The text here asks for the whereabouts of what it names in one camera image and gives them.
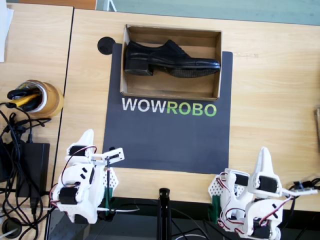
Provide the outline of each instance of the black mat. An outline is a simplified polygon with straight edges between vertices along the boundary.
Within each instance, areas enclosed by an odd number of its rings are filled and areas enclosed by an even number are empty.
[[[121,44],[113,45],[103,152],[109,147],[122,147],[125,160],[112,166],[205,174],[223,172],[229,163],[232,52],[223,52],[220,99],[209,102],[123,96],[120,93],[121,49]],[[159,106],[153,111],[152,101],[154,106],[157,101],[161,106],[166,102],[162,113]],[[172,110],[168,113],[168,101],[178,106],[188,103],[191,110],[185,115],[178,109],[176,114]],[[199,110],[193,111],[193,104],[202,105],[201,115]],[[210,116],[214,114],[212,104],[216,107],[214,116]],[[205,113],[207,105],[209,116]],[[181,111],[189,111],[187,104]]]

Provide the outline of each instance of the black pole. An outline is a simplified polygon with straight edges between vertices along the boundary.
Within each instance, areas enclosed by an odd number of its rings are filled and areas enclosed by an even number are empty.
[[[171,240],[171,204],[170,190],[161,188],[159,190],[158,215],[157,215],[157,240]]]

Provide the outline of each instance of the shoe heel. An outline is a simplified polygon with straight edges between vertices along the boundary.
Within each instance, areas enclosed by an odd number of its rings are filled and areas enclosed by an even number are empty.
[[[154,69],[146,61],[127,60],[125,61],[124,72],[139,76],[153,76]]]

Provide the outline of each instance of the tape roll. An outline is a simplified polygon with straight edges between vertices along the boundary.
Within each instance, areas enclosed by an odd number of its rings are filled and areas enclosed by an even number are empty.
[[[64,106],[64,96],[60,89],[48,82],[28,80],[17,89],[38,88],[42,93],[42,101],[37,108],[28,113],[36,118],[52,118],[60,113]]]

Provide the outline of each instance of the black shoe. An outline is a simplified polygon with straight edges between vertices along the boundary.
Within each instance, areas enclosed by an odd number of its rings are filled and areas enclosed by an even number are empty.
[[[124,71],[152,76],[154,67],[177,78],[198,78],[218,72],[220,63],[215,59],[190,57],[172,40],[159,47],[130,41],[126,47]]]

